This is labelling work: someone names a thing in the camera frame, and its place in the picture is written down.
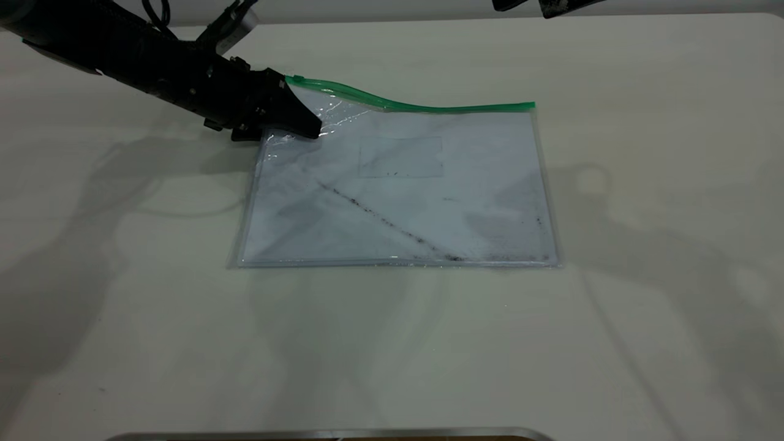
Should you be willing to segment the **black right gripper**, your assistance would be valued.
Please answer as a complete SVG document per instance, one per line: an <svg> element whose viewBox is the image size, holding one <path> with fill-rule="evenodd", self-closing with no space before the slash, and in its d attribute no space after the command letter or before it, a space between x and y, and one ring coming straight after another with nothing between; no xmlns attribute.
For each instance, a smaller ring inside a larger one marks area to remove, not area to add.
<svg viewBox="0 0 784 441"><path fill-rule="evenodd" d="M495 11L506 12L526 2L527 0L492 0L492 7ZM604 2L604 0L540 0L538 5L540 5L543 17L551 19L600 2Z"/></svg>

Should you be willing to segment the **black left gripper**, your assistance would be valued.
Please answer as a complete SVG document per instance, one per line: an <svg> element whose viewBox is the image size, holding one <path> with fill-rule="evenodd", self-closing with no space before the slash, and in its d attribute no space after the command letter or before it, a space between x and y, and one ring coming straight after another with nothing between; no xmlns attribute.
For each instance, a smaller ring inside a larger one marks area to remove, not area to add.
<svg viewBox="0 0 784 441"><path fill-rule="evenodd" d="M253 70L243 59L205 52L165 55L169 102L217 126L232 129L232 142L260 142L263 126L315 140L322 120L271 68Z"/></svg>

